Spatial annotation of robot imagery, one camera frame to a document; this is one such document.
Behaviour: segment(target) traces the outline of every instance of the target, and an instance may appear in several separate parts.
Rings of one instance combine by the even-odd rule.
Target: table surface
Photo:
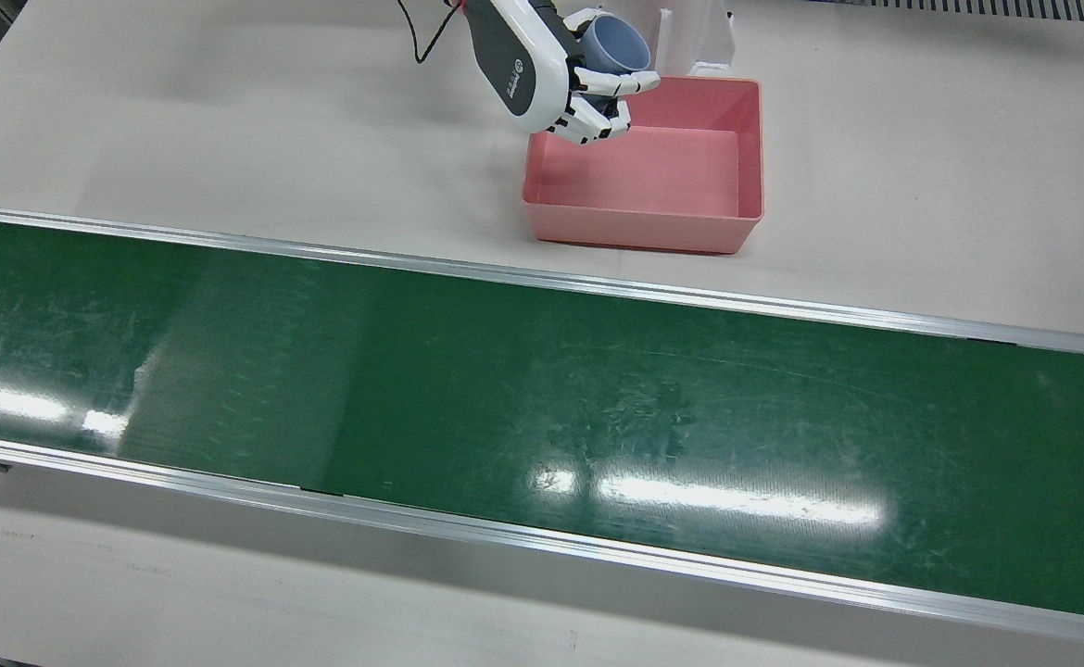
[[[464,24],[415,66],[388,3],[31,3],[0,207],[1084,334],[1084,24],[732,9],[767,191],[734,257],[531,239]]]
[[[88,632],[76,632],[79,618]],[[0,474],[0,655],[127,667],[1084,667],[1083,642],[528,550],[325,530],[33,467]]]

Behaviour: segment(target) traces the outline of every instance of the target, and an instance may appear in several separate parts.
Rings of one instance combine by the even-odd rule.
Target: green conveyor belt
[[[1084,355],[0,225],[0,438],[1084,613]]]

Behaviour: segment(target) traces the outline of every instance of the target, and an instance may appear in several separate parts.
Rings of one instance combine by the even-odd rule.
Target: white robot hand
[[[526,131],[553,131],[573,143],[618,137],[631,124],[622,97],[660,82],[656,72],[614,75],[583,66],[577,39],[603,10],[560,18],[551,0],[452,1],[462,3],[480,72]],[[584,94],[609,100],[601,111]]]

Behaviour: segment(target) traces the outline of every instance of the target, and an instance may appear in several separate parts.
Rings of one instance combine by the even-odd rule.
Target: pink box
[[[564,244],[732,254],[763,216],[761,86],[661,77],[628,98],[632,130],[577,146],[530,138],[533,235]]]

